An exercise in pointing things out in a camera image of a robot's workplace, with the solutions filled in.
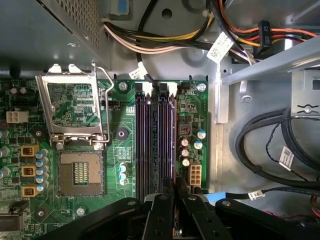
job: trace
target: black ram slot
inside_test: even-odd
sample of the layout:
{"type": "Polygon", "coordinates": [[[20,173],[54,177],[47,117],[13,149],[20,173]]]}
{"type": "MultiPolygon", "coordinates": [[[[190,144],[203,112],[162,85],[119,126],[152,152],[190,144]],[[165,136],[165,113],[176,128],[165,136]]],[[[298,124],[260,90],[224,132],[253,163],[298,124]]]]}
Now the black ram slot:
{"type": "Polygon", "coordinates": [[[159,93],[157,121],[158,191],[162,192],[162,178],[172,177],[172,102],[167,91],[159,93]]]}
{"type": "Polygon", "coordinates": [[[135,189],[143,201],[152,189],[152,104],[141,83],[135,90],[135,189]]]}

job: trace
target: orange wire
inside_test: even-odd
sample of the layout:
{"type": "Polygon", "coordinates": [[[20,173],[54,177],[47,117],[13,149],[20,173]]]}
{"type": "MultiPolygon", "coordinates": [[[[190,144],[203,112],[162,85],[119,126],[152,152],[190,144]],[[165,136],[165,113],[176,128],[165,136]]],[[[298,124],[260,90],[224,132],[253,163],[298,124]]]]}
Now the orange wire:
{"type": "MultiPolygon", "coordinates": [[[[226,14],[225,14],[225,11],[224,11],[224,3],[223,3],[223,0],[219,0],[219,4],[220,4],[220,9],[221,9],[221,14],[225,20],[225,22],[229,25],[229,27],[231,29],[233,29],[234,31],[238,32],[238,33],[241,33],[241,34],[248,34],[248,33],[252,33],[254,31],[258,31],[259,28],[258,27],[254,27],[254,28],[251,28],[251,29],[247,29],[247,30],[241,30],[239,28],[236,28],[235,26],[232,26],[232,24],[229,22],[226,14]]],[[[306,34],[306,35],[309,35],[311,37],[316,37],[317,35],[312,33],[312,32],[309,32],[309,31],[306,31],[306,30],[301,30],[301,29],[294,29],[294,28],[271,28],[271,31],[273,32],[293,32],[293,33],[302,33],[302,34],[306,34]]]]}

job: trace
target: white power connector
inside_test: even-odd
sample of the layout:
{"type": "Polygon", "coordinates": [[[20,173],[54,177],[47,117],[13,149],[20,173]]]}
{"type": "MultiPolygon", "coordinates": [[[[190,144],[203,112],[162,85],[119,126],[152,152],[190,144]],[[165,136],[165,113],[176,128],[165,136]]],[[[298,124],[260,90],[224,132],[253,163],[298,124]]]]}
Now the white power connector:
{"type": "Polygon", "coordinates": [[[27,111],[7,111],[6,112],[6,122],[8,124],[22,124],[28,122],[28,112],[27,111]]]}

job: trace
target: black screw hole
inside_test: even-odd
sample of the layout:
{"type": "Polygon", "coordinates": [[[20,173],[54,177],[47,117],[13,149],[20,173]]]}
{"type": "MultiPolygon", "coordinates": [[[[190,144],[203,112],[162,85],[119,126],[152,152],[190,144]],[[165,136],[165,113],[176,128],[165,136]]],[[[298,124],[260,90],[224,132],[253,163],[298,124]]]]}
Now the black screw hole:
{"type": "Polygon", "coordinates": [[[218,237],[220,236],[220,233],[218,233],[217,231],[212,231],[212,235],[218,237]]]}
{"type": "Polygon", "coordinates": [[[172,17],[172,11],[169,8],[165,8],[162,11],[162,17],[164,19],[170,19],[172,17]]]}
{"type": "Polygon", "coordinates": [[[161,236],[162,235],[162,232],[158,231],[158,230],[154,230],[154,234],[156,236],[161,236]]]}

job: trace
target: label sticker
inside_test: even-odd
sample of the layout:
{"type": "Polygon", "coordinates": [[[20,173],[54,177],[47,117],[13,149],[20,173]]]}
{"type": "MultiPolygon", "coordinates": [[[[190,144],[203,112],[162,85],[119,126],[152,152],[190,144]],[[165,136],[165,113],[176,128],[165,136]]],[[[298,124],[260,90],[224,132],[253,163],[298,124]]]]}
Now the label sticker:
{"type": "Polygon", "coordinates": [[[207,58],[219,64],[229,52],[234,42],[222,32],[207,53],[207,58]]]}
{"type": "Polygon", "coordinates": [[[129,72],[129,76],[132,80],[143,80],[144,76],[141,76],[140,68],[137,68],[136,70],[129,72]]]}
{"type": "Polygon", "coordinates": [[[294,160],[294,157],[295,155],[290,151],[290,149],[284,146],[280,156],[279,164],[288,171],[291,171],[291,164],[294,160]]]}
{"type": "Polygon", "coordinates": [[[261,190],[248,193],[251,201],[264,198],[266,195],[261,190]]]}

